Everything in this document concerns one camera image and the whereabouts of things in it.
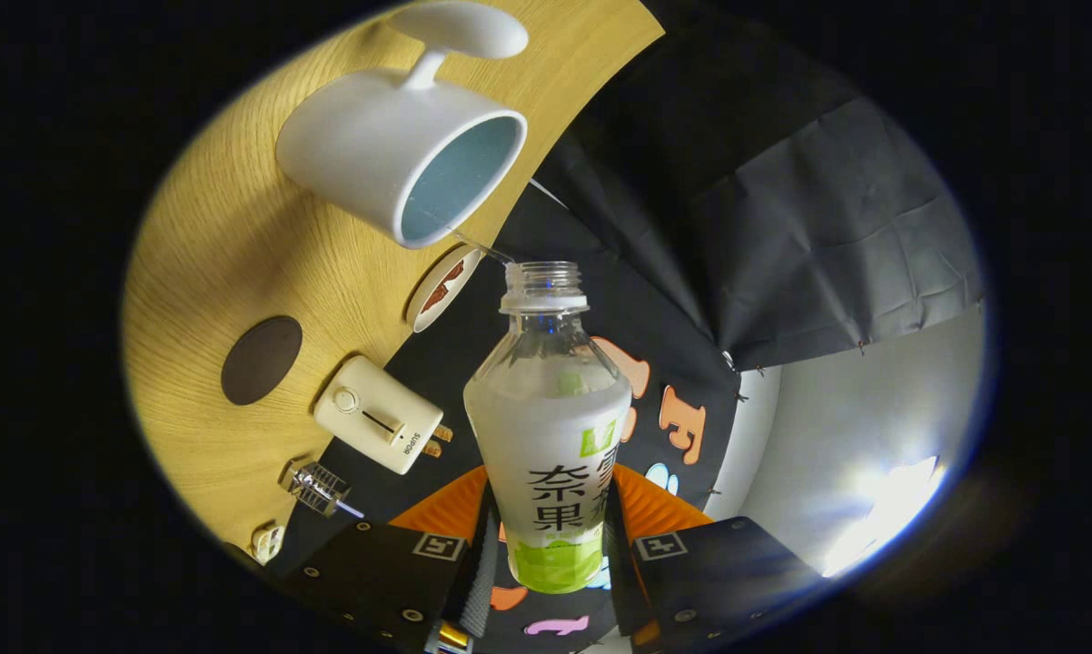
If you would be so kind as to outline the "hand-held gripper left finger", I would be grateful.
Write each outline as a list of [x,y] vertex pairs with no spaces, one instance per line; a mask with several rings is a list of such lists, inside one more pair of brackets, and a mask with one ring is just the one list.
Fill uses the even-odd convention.
[[379,647],[472,653],[491,614],[499,524],[477,467],[393,521],[340,530],[278,587]]

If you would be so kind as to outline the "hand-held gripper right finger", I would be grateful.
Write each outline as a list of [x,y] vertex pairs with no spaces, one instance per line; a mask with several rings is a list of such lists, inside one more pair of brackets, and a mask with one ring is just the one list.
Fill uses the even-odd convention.
[[617,465],[605,545],[634,650],[720,650],[802,608],[824,579],[751,518],[713,520]]

